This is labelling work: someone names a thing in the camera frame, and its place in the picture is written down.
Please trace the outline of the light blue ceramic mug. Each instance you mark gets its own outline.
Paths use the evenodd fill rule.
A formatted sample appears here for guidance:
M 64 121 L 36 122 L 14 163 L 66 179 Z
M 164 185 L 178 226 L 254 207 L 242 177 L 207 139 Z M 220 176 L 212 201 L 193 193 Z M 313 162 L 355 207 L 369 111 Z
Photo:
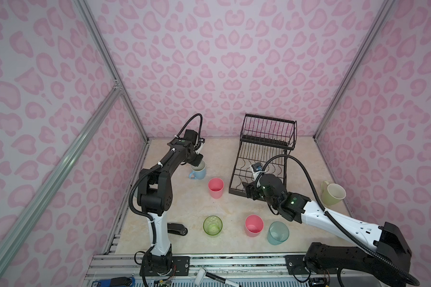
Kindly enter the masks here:
M 191 172 L 189 174 L 189 179 L 202 180 L 206 177 L 206 162 L 202 160 L 198 166 L 191 166 Z

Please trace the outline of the green translucent plastic cup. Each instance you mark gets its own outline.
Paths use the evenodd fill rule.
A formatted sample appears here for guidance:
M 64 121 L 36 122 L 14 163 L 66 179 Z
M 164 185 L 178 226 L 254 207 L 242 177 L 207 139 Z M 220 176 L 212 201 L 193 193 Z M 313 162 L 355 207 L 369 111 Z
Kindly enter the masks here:
M 218 235 L 223 229 L 222 220 L 216 215 L 208 216 L 203 223 L 203 230 L 209 236 Z

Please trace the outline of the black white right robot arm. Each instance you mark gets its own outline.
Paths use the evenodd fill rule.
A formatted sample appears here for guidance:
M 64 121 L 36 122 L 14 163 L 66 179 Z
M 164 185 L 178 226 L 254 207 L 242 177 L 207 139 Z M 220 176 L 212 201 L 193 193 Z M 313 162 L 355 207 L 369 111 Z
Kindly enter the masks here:
M 285 220 L 317 227 L 355 244 L 345 248 L 313 242 L 304 257 L 309 270 L 357 270 L 390 287 L 419 286 L 409 272 L 412 252 L 398 226 L 370 224 L 322 208 L 307 196 L 287 191 L 273 174 L 262 174 L 243 186 L 248 198 L 264 200 Z

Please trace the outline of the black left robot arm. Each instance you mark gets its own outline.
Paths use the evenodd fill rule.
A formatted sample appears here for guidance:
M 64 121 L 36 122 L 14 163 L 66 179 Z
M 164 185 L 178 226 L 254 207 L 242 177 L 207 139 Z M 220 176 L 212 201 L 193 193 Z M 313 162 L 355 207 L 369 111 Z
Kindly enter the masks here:
M 203 155 L 204 139 L 192 142 L 174 138 L 168 143 L 169 150 L 153 167 L 143 169 L 128 196 L 129 209 L 147 218 L 150 247 L 145 252 L 142 265 L 166 274 L 172 268 L 172 246 L 168 237 L 167 211 L 173 193 L 171 178 L 182 163 L 198 166 Z

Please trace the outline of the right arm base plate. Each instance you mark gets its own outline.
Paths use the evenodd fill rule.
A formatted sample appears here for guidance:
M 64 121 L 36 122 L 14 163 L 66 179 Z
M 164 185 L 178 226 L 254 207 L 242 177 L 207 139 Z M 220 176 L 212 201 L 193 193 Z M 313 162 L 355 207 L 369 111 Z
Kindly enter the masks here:
M 314 270 L 310 270 L 305 264 L 304 255 L 286 255 L 284 259 L 286 261 L 286 268 L 289 275 L 324 275 L 324 270 L 319 269 L 318 273 Z

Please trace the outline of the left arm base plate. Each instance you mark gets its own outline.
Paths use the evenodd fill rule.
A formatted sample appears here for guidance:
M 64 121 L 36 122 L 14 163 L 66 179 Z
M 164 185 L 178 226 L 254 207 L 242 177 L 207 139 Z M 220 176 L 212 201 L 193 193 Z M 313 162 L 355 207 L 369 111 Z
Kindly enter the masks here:
M 142 261 L 140 276 L 188 276 L 190 257 L 148 255 Z

